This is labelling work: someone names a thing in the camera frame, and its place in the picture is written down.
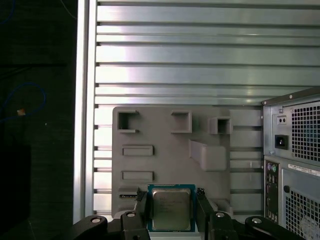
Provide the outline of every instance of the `blue cable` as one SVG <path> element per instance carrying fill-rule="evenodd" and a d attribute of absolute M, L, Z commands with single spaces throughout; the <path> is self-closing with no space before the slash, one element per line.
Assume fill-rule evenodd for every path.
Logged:
<path fill-rule="evenodd" d="M 9 16 L 5 20 L 0 22 L 0 24 L 5 24 L 6 22 L 8 22 L 12 18 L 13 14 L 14 14 L 14 11 L 15 11 L 15 8 L 16 8 L 16 0 L 12 0 L 11 12 L 10 12 Z"/>
<path fill-rule="evenodd" d="M 46 105 L 46 101 L 47 101 L 47 95 L 46 95 L 46 92 L 45 90 L 40 87 L 38 84 L 36 83 L 33 83 L 33 82 L 25 82 L 19 86 L 17 86 L 10 94 L 9 96 L 6 98 L 6 100 L 4 101 L 3 105 L 0 107 L 0 115 L 1 115 L 1 112 L 5 109 L 5 107 L 7 106 L 9 100 L 12 98 L 12 96 L 16 93 L 16 91 L 18 91 L 19 89 L 21 89 L 22 87 L 24 86 L 27 86 L 27 85 L 30 85 L 30 86 L 34 86 L 38 89 L 40 89 L 42 95 L 43 95 L 43 102 L 42 104 L 36 108 L 35 110 L 31 111 L 31 112 L 28 112 L 26 113 L 25 115 L 23 116 L 9 116 L 9 117 L 6 117 L 6 118 L 3 118 L 3 119 L 0 119 L 0 124 L 3 123 L 3 122 L 6 122 L 8 120 L 12 120 L 12 119 L 18 119 L 18 118 L 21 118 L 21 117 L 27 117 L 27 116 L 30 116 L 32 114 L 35 114 L 37 112 L 39 112 L 41 109 L 43 109 Z"/>

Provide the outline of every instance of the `white label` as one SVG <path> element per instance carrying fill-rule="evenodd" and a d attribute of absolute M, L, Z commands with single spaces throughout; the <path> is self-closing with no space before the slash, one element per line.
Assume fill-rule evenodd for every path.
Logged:
<path fill-rule="evenodd" d="M 306 174 L 312 174 L 312 175 L 320 177 L 320 171 L 315 171 L 315 170 L 312 170 L 312 169 L 309 169 L 309 168 L 296 166 L 296 165 L 292 165 L 292 164 L 288 164 L 288 168 L 294 169 L 294 170 L 297 170 L 297 171 L 300 171 L 300 172 L 304 172 Z"/>

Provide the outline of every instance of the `cpu processor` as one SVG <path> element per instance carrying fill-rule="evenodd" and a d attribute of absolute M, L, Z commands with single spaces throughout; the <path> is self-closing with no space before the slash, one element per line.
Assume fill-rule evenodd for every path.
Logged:
<path fill-rule="evenodd" d="M 195 185 L 150 184 L 151 232 L 194 232 L 195 231 Z"/>

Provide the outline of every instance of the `dark background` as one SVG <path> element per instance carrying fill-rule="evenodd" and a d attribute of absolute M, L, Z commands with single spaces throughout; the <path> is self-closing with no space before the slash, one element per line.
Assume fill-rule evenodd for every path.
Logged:
<path fill-rule="evenodd" d="M 63 1 L 77 16 L 77 2 Z M 0 22 L 8 17 L 12 4 L 13 0 L 0 1 Z M 31 149 L 30 216 L 0 239 L 50 239 L 72 224 L 76 43 L 77 20 L 60 0 L 16 0 L 12 18 L 0 24 L 0 103 L 25 82 L 38 84 L 47 95 L 45 107 L 39 112 L 0 123 L 2 145 L 23 144 Z M 62 66 L 32 67 L 12 77 L 1 77 L 19 64 Z M 16 116 L 21 108 L 28 113 L 42 101 L 39 89 L 26 86 L 12 97 L 0 119 Z M 5 163 L 17 161 L 4 155 L 0 159 Z M 1 170 L 11 178 L 20 177 L 10 164 L 2 164 Z M 23 194 L 19 187 L 12 191 Z M 1 198 L 11 195 L 1 194 Z M 1 214 L 2 221 L 11 218 Z"/>

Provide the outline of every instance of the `ventilation grille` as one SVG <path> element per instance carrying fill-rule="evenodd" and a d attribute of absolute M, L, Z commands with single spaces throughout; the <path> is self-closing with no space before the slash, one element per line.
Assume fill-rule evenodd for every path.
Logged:
<path fill-rule="evenodd" d="M 320 162 L 320 106 L 294 109 L 292 152 L 296 158 Z"/>
<path fill-rule="evenodd" d="M 306 240 L 320 240 L 320 204 L 291 191 L 285 197 L 285 225 Z"/>

